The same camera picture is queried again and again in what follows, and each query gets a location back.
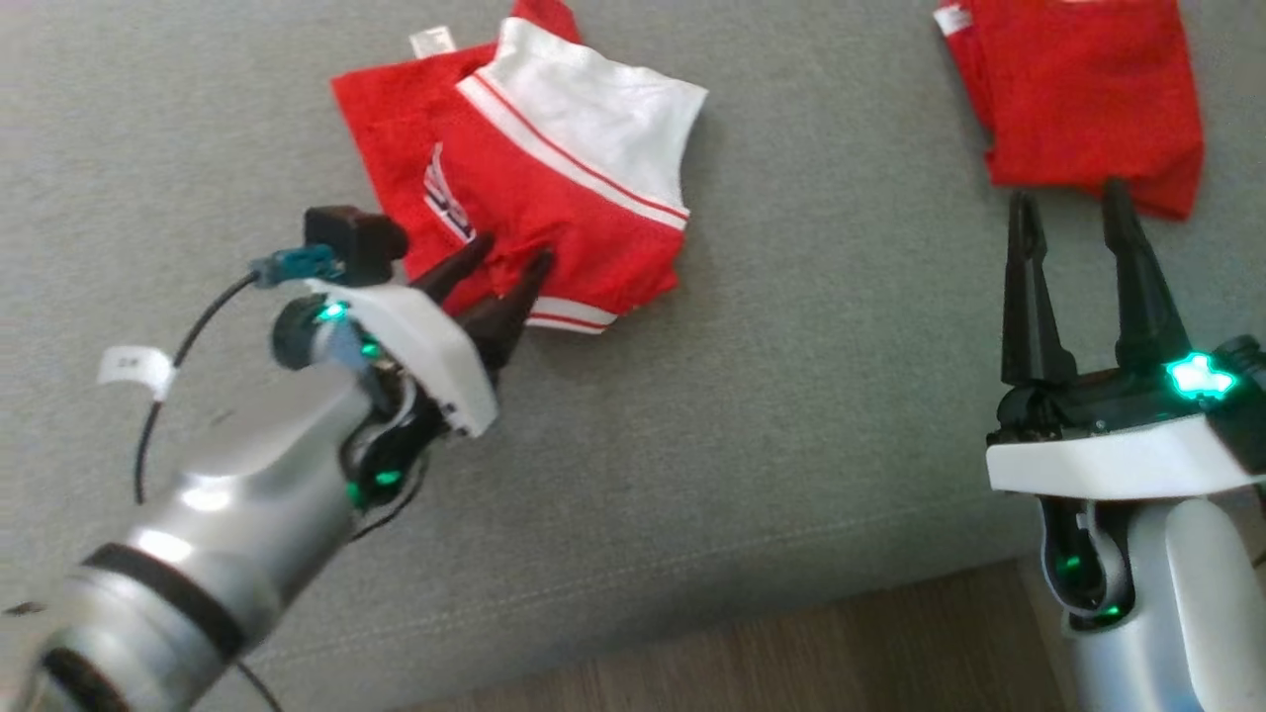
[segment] gray fabric surface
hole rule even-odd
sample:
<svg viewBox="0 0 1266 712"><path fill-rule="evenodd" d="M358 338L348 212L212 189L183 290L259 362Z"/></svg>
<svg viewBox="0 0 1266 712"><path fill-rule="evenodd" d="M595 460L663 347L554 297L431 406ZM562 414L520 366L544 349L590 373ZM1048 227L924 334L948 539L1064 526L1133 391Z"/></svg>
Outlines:
<svg viewBox="0 0 1266 712"><path fill-rule="evenodd" d="M5 541L24 599L134 514L139 388L103 348L173 348L315 204L373 199L328 77L505 1L47 0L5 9ZM344 552L253 660L290 709L456 693L732 616L1034 545L989 492L1004 191L932 0L575 0L587 41L711 90L681 288L599 338L536 332L504 418L443 448L399 523ZM1209 155L1195 217L1147 222L1196 343L1266 331L1266 10L1186 3ZM1096 207L1043 191L1066 345L1112 364ZM295 291L249 294L175 386L153 485L275 375ZM229 675L206 708L260 708Z"/></svg>

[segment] red stripe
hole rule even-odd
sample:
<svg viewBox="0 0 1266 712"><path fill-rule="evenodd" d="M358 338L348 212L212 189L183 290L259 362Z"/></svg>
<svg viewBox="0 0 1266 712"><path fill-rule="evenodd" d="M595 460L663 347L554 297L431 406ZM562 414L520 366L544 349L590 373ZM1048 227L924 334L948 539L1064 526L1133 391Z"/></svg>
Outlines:
<svg viewBox="0 0 1266 712"><path fill-rule="evenodd" d="M672 208L668 208L666 205L661 205L658 203L653 203L651 200L647 200L646 198L642 198L641 195L634 195L634 194L629 193L627 189L624 189L624 186L622 186L622 185L611 181L611 179L609 179L609 177L606 177L606 176L604 176L604 175L594 171L592 168L590 168L585 163L581 163L580 160L577 160L575 156L572 156L571 153L567 153L566 151L562 149L561 146L558 146L557 143L549 141L548 138L546 138L546 136L543 133L541 133L539 130L537 130L537 127L532 125L532 122L529 122L527 117L524 117L523 114L520 114L519 110L515 109L514 105L510 104L510 101L505 96L501 96L501 92L498 91L496 87L494 87L491 82L489 82L486 79L481 77L479 75L479 72L475 72L471 76L473 76L476 81L479 81L481 85L484 85L484 87L487 89L492 94L492 96L495 96L496 100L501 103L503 106L505 106L506 109L509 109L511 114L514 114L520 122L523 122L523 125L528 127L528 130L530 130L546 146L548 146L549 148L553 148L555 151L557 151L563 158L567 158L568 161L571 161L571 163L573 166L576 166L577 168L585 171L586 174L594 176L595 179L598 179L598 180L605 182L606 185L614 188L615 190L620 191L622 194L627 195L628 198L630 198L633 200L637 200L638 203L646 205L647 208L655 208L656 210L663 210L665 213L668 213L670 215L676 215L676 217L681 218L682 220L689 220L690 219L689 215L679 213L677 210L674 210Z"/></svg>
<svg viewBox="0 0 1266 712"><path fill-rule="evenodd" d="M557 314L542 314L541 312L533 312L530 319L548 319L552 322L562 322L565 324L576 324L577 327L587 327L598 331L606 331L606 324L595 324L592 322L586 322L584 319L573 319L571 317L560 317Z"/></svg>

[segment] wooden floor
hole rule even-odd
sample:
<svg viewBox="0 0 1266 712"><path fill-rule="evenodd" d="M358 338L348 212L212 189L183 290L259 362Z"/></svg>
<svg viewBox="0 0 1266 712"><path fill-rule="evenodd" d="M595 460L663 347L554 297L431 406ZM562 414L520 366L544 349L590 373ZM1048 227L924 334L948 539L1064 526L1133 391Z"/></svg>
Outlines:
<svg viewBox="0 0 1266 712"><path fill-rule="evenodd" d="M1266 549L1256 502L1239 513L1250 551ZM617 652L410 712L1076 712L1058 606L1029 560ZM1266 568L1260 574L1266 587Z"/></svg>

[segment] green led light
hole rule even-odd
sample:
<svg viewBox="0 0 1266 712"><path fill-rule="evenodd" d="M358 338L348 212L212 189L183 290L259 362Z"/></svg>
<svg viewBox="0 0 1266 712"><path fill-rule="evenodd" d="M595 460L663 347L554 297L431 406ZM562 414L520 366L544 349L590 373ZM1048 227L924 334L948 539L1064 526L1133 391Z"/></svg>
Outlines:
<svg viewBox="0 0 1266 712"><path fill-rule="evenodd" d="M320 314L316 314L316 318L323 322L337 322L344 317L347 317L346 302L334 302L333 304L329 304L328 307L322 309Z"/></svg>
<svg viewBox="0 0 1266 712"><path fill-rule="evenodd" d="M1055 561L1055 575L1069 585L1081 587L1085 583L1086 574L1081 566L1081 556L1076 554Z"/></svg>
<svg viewBox="0 0 1266 712"><path fill-rule="evenodd" d="M391 470L390 473L379 473L373 475L373 481L379 483L379 486L391 486L400 481L400 478L403 476L404 473L400 470Z"/></svg>
<svg viewBox="0 0 1266 712"><path fill-rule="evenodd" d="M1191 353L1181 361L1169 364L1165 370L1174 380L1174 388L1191 400L1220 399L1236 385L1236 376L1214 369L1208 353Z"/></svg>
<svg viewBox="0 0 1266 712"><path fill-rule="evenodd" d="M347 497L352 500L353 507L365 509L365 493L356 483L347 483Z"/></svg>
<svg viewBox="0 0 1266 712"><path fill-rule="evenodd" d="M1120 606L1113 606L1112 608L1095 616L1095 623L1099 623L1100 626L1110 626L1124 617L1125 613L1120 609Z"/></svg>

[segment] seam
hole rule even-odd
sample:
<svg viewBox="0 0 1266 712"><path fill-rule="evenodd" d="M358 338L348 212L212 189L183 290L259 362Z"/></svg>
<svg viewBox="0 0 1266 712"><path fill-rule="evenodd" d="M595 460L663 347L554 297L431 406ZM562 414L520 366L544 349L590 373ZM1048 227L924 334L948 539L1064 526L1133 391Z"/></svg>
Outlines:
<svg viewBox="0 0 1266 712"><path fill-rule="evenodd" d="M557 314L549 314L547 312L533 312L528 315L529 319L547 319L551 322L562 322L565 324L576 324L577 327L587 327L598 331L606 331L606 324L596 324L594 322L586 322L584 319L577 319L575 317L560 317Z"/></svg>
<svg viewBox="0 0 1266 712"><path fill-rule="evenodd" d="M622 566L591 576L573 579L562 584L509 595L487 603L479 603L468 608L456 608L453 611L425 616L404 623L361 630L323 644L313 644L277 652L260 652L252 659L252 663L258 663L260 665L266 666L287 660L324 658L352 650L376 647L385 640L399 640L424 633L447 632L480 621L501 618L522 611L530 611L551 603L558 603L577 595L618 588L623 585L625 579L632 578L633 575L639 578L663 578L675 573L698 569L709 560L724 555L767 547L789 547L813 540L833 538L875 522L899 519L910 514L922 514L938 509L952 509L994 498L995 495L984 495L934 504L932 507L912 507L898 512L886 512L874 517L804 527L791 532L756 537L738 544L714 546L711 549L671 556L647 564Z"/></svg>

